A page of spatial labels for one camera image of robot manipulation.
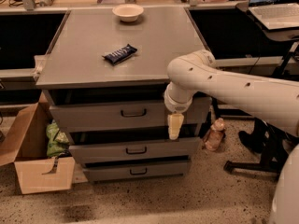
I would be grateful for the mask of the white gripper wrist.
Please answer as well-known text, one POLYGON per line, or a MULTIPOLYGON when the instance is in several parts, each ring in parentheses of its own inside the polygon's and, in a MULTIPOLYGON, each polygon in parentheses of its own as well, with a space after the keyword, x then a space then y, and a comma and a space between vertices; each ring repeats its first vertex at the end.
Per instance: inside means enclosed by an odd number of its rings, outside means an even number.
POLYGON ((180 113, 188 110, 194 94, 195 91, 183 89, 173 82, 167 85, 164 92, 164 104, 170 112, 174 113, 167 117, 168 134, 171 140, 178 139, 184 120, 184 116, 180 113))

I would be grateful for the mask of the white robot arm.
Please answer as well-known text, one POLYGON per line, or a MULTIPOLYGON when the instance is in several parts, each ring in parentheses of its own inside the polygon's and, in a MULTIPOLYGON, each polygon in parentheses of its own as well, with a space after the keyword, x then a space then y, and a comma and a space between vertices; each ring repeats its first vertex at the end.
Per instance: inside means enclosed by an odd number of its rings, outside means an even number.
MULTIPOLYGON (((172 113, 185 112, 197 92, 288 133, 299 136, 299 82, 219 70, 207 50, 172 60, 164 103, 172 113)), ((278 179, 268 224, 299 224, 299 147, 286 160, 278 179)))

